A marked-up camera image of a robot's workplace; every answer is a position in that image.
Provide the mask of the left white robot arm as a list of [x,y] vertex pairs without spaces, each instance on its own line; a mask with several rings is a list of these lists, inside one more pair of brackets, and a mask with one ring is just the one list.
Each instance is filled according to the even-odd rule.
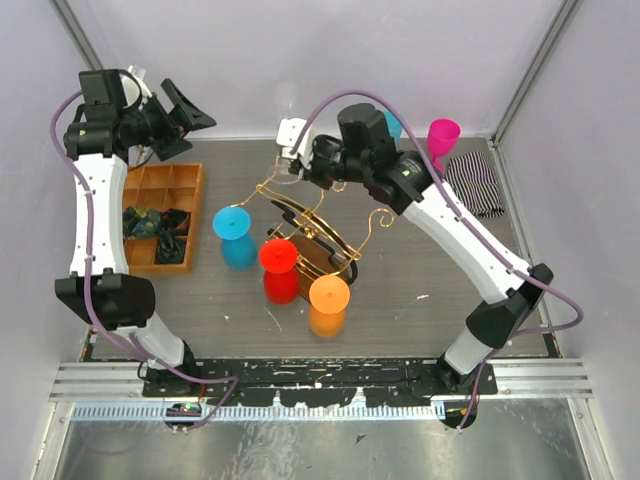
[[66,277],[54,283],[56,297],[128,356],[146,364],[153,381],[178,396],[194,393],[201,378],[188,344],[156,311],[152,283],[129,272],[123,238],[123,193],[128,154],[150,149],[166,161],[191,148],[187,135],[212,128],[215,120],[166,78],[166,109],[131,70],[82,71],[80,103],[64,134],[50,122],[50,135],[74,177],[74,254]]

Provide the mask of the pink wine glass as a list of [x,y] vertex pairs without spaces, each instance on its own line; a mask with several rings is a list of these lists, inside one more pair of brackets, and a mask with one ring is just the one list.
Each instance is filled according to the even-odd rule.
[[457,122],[449,118],[434,120],[426,139],[426,147],[430,154],[432,165],[439,171],[444,171],[442,159],[455,147],[461,134],[461,128]]

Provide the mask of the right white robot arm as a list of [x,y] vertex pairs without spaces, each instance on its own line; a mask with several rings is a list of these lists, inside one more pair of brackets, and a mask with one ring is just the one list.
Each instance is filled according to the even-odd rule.
[[312,135],[307,125],[286,134],[290,172],[322,189],[360,183],[376,201],[427,233],[463,270],[482,301],[438,360],[444,390],[459,394],[474,371],[503,347],[537,306],[553,279],[545,264],[529,265],[502,245],[415,150],[397,148],[384,114],[368,103],[338,114],[341,136]]

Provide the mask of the blue wine glass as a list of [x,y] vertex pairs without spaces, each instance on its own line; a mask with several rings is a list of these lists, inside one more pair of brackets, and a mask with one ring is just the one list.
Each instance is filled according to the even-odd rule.
[[225,264],[233,270],[250,269],[256,262],[257,249],[250,234],[251,217],[241,207],[220,209],[212,221],[214,233],[219,237]]
[[389,134],[393,138],[394,143],[398,144],[403,132],[402,124],[399,122],[396,116],[390,111],[385,111],[384,116],[386,119]]

